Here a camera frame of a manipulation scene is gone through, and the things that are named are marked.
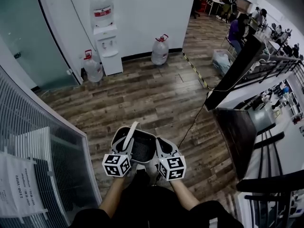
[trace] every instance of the doorway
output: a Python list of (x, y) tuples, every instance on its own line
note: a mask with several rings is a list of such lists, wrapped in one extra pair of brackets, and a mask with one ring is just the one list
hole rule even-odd
[(61, 54), (38, 0), (0, 0), (0, 36), (43, 90), (79, 85)]

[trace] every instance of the wooden floor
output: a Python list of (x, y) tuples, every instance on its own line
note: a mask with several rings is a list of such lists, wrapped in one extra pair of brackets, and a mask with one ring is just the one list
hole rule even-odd
[[(226, 24), (202, 16), (190, 19), (184, 51), (210, 83), (218, 80), (210, 65), (212, 48), (218, 48)], [(86, 82), (45, 92), (40, 97), (76, 127), (87, 133), (97, 183), (104, 197), (112, 178), (102, 160), (116, 130), (134, 121), (144, 131), (177, 145), (193, 123), (206, 98), (198, 75), (182, 53), (170, 54), (167, 63), (154, 66), (150, 58), (123, 63), (124, 72), (104, 77), (100, 84)], [(219, 200), (234, 214), (236, 176), (226, 143), (211, 112), (205, 108), (189, 131), (180, 151), (186, 158), (184, 183), (200, 200)]]

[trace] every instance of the black pants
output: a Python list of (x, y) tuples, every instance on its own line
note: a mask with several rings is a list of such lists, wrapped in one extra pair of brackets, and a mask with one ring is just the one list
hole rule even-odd
[(116, 227), (209, 227), (209, 220), (218, 218), (218, 228), (243, 228), (217, 201), (199, 204), (191, 211), (184, 209), (176, 194), (159, 186), (148, 187), (146, 172), (135, 175), (123, 191), (113, 217)]

